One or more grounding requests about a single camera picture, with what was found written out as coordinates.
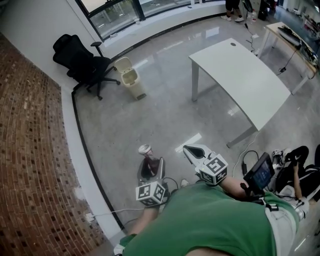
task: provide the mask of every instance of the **black office chair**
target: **black office chair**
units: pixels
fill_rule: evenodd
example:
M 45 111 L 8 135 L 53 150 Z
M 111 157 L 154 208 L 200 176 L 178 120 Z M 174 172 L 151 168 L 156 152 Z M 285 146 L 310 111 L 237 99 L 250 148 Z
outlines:
M 120 81 L 105 77 L 110 70 L 117 69 L 114 66 L 107 69 L 111 61 L 109 58 L 103 57 L 100 45 L 101 42 L 91 44 L 101 55 L 97 57 L 84 47 L 77 35 L 64 34 L 53 45 L 55 51 L 53 61 L 69 69 L 66 74 L 79 83 L 75 88 L 86 85 L 86 89 L 90 93 L 90 88 L 97 84 L 96 95 L 101 101 L 101 82 L 111 81 L 120 85 Z

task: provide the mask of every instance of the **green shirt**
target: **green shirt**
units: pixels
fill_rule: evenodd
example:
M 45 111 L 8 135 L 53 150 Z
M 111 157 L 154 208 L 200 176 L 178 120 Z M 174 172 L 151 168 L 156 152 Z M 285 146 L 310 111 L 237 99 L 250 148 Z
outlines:
M 264 199 L 290 211 L 298 227 L 290 204 L 272 193 Z M 237 201 L 203 182 L 189 185 L 174 193 L 162 214 L 132 238 L 123 256 L 185 256 L 201 247 L 234 256 L 275 256 L 265 206 Z

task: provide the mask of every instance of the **white table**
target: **white table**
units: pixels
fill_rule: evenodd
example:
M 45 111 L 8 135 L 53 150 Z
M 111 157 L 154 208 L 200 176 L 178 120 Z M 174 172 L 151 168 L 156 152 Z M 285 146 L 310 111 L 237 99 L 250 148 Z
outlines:
M 192 60 L 192 100 L 198 99 L 200 67 L 225 90 L 251 123 L 248 130 L 227 144 L 229 148 L 260 131 L 290 95 L 259 58 L 232 38 L 189 58 Z
M 265 35 L 262 41 L 262 45 L 260 47 L 260 51 L 258 53 L 258 58 L 261 58 L 262 52 L 266 46 L 266 42 L 268 40 L 268 37 L 270 34 L 272 34 L 274 36 L 274 42 L 273 42 L 273 48 L 276 47 L 278 40 L 280 39 L 283 43 L 285 43 L 289 48 L 292 49 L 292 53 L 295 52 L 296 48 L 290 43 L 288 42 L 286 39 L 284 39 L 280 34 L 279 34 L 279 27 L 282 27 L 283 25 L 285 25 L 283 22 L 278 22 L 278 23 L 274 23 L 274 24 L 270 24 L 265 26 L 266 30 L 265 30 Z M 303 41 L 307 47 L 312 51 L 311 47 L 305 42 Z M 297 50 L 295 52 L 295 55 L 299 56 L 305 63 L 305 69 L 302 70 L 302 74 L 303 74 L 303 79 L 302 81 L 292 90 L 292 95 L 294 95 L 305 83 L 306 81 L 308 81 L 310 78 L 313 78 L 317 72 L 317 69 L 308 61 L 306 60 L 306 58 L 301 54 L 301 52 L 299 50 Z

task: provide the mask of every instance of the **trash can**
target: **trash can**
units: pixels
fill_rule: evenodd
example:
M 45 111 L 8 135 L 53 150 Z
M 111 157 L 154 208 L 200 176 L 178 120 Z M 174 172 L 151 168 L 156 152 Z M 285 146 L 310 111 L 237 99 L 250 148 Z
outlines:
M 140 76 L 137 71 L 132 68 L 131 61 L 127 57 L 118 59 L 114 66 L 121 73 L 122 84 L 128 88 L 132 96 L 136 100 L 141 100 L 146 96 L 141 85 Z

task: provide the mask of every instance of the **polished concrete floor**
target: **polished concrete floor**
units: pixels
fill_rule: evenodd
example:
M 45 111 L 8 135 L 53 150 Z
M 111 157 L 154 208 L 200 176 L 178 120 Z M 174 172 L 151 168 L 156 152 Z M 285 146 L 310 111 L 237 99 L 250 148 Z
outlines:
M 258 20 L 249 24 L 252 33 L 259 38 L 253 41 L 258 49 L 268 22 Z M 234 38 L 251 50 L 251 34 L 244 24 L 228 22 L 219 17 L 199 21 L 172 32 L 163 34 L 128 52 L 128 57 L 141 76 L 147 96 L 135 101 L 123 86 L 107 83 L 101 90 L 103 100 L 85 90 L 76 93 L 76 104 L 82 132 L 92 162 L 102 186 L 115 210 L 141 208 L 136 202 L 135 187 L 137 170 L 143 157 L 138 154 L 142 144 L 150 144 L 156 157 L 164 157 L 166 176 L 178 183 L 182 178 L 195 182 L 194 167 L 179 151 L 179 146 L 190 139 L 205 144 L 228 162 L 228 174 L 238 160 L 239 154 L 253 141 L 245 139 L 232 148 L 228 141 L 250 127 L 245 115 L 233 100 L 217 87 L 203 95 L 197 102 L 191 101 L 191 62 L 188 56 L 228 38 Z M 268 47 L 261 60 L 278 73 L 292 52 L 278 42 L 275 48 Z M 233 56 L 226 56 L 233 61 Z M 292 58 L 286 72 L 279 77 L 292 90 L 301 80 L 300 59 Z M 120 79 L 113 71 L 111 77 Z M 271 153 L 274 149 L 309 147 L 306 161 L 314 161 L 316 146 L 320 143 L 320 90 L 319 75 L 308 80 L 296 95 L 290 95 L 274 117 L 260 131 L 249 149 Z M 214 84 L 203 71 L 199 73 L 199 89 Z M 256 162 L 255 155 L 246 157 L 248 168 Z M 235 168 L 235 176 L 242 177 L 241 165 Z M 168 181 L 169 188 L 175 188 Z M 306 248 L 316 252 L 313 234 L 320 218 L 319 204 L 312 206 L 308 219 L 301 223 L 292 255 L 300 255 Z M 118 214 L 123 223 L 136 218 L 139 211 L 124 211 Z M 304 243 L 295 248 L 306 238 Z

